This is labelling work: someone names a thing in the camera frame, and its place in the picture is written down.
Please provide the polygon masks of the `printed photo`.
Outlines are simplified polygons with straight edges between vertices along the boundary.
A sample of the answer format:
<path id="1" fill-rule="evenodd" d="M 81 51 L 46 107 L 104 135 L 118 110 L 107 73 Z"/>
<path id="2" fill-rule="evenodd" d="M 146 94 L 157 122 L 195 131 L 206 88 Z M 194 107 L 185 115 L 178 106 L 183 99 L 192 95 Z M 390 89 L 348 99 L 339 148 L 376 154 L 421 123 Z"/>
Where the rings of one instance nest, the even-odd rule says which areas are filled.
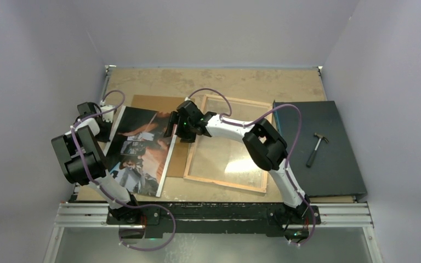
<path id="1" fill-rule="evenodd" d="M 123 106 L 105 147 L 111 176 L 129 192 L 160 197 L 174 137 L 169 112 Z"/>

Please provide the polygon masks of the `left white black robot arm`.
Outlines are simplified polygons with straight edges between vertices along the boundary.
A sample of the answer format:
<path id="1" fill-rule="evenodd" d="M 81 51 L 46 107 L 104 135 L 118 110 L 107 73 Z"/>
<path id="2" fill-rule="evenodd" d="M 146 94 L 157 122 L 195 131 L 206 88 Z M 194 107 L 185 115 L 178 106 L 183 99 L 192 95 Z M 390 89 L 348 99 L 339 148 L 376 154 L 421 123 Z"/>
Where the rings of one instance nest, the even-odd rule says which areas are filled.
<path id="1" fill-rule="evenodd" d="M 139 203 L 107 169 L 99 142 L 108 142 L 115 107 L 84 102 L 77 106 L 79 116 L 70 130 L 51 140 L 62 173 L 71 184 L 87 186 L 109 205 L 116 220 L 135 224 L 141 219 Z"/>

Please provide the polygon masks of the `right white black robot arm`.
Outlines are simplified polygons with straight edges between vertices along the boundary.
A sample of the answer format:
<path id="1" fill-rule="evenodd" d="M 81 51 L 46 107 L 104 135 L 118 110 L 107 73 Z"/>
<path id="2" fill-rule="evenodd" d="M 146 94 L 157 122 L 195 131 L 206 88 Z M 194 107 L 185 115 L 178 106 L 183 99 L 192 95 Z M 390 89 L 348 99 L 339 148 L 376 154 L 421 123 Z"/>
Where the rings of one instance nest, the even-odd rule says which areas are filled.
<path id="1" fill-rule="evenodd" d="M 287 219 L 299 223 L 314 209 L 289 166 L 292 149 L 266 119 L 271 113 L 269 110 L 252 122 L 237 121 L 223 113 L 202 113 L 194 102 L 185 100 L 170 114 L 164 137 L 175 134 L 181 142 L 193 143 L 196 136 L 203 135 L 243 143 L 254 164 L 271 175 L 286 206 Z"/>

